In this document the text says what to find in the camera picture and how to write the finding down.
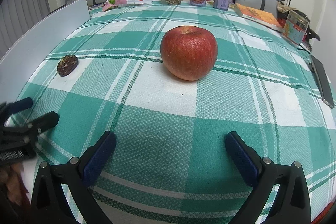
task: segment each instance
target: hand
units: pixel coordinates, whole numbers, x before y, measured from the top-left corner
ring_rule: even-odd
[[[8,199],[21,206],[22,195],[20,189],[20,174],[23,170],[21,162],[0,167],[0,186],[6,185]]]

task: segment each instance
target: dried date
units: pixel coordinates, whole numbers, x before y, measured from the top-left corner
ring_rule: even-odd
[[[60,76],[67,76],[78,65],[78,58],[76,55],[68,54],[61,59],[57,64],[57,72]]]

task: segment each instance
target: pink package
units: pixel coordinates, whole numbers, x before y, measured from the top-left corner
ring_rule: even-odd
[[[152,0],[108,0],[103,6],[103,12],[114,8],[136,4],[152,4]]]

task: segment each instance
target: finger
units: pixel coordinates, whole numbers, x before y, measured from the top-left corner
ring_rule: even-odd
[[[21,162],[17,162],[17,163],[11,164],[10,167],[18,175],[20,175],[21,172],[23,171],[23,164]]]
[[[8,191],[10,192],[15,191],[16,188],[20,189],[20,181],[19,181],[17,174],[14,171],[12,171],[9,174],[9,179],[6,182],[6,186],[7,186]]]
[[[6,183],[8,180],[8,173],[6,172],[5,169],[1,168],[0,169],[0,185]]]
[[[17,191],[15,190],[14,192],[7,192],[7,197],[9,201],[16,203],[17,205],[21,206],[22,204],[22,196],[20,193],[20,189]]]

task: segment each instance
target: metal screw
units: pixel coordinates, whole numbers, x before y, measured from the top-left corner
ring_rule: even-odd
[[[48,165],[47,162],[46,162],[46,161],[43,161],[43,162],[41,162],[40,167],[41,167],[41,168],[46,168],[47,165]]]
[[[23,137],[23,142],[24,142],[24,143],[29,143],[29,142],[30,142],[29,137],[28,137],[28,136],[24,136],[24,137]]]
[[[70,163],[71,164],[76,164],[79,161],[79,159],[77,157],[73,157],[70,159]]]
[[[266,164],[270,164],[272,162],[272,160],[268,157],[263,157],[262,161]]]
[[[301,167],[301,163],[299,163],[298,161],[295,161],[295,162],[294,162],[294,165],[295,165],[296,167],[298,167],[298,168]]]

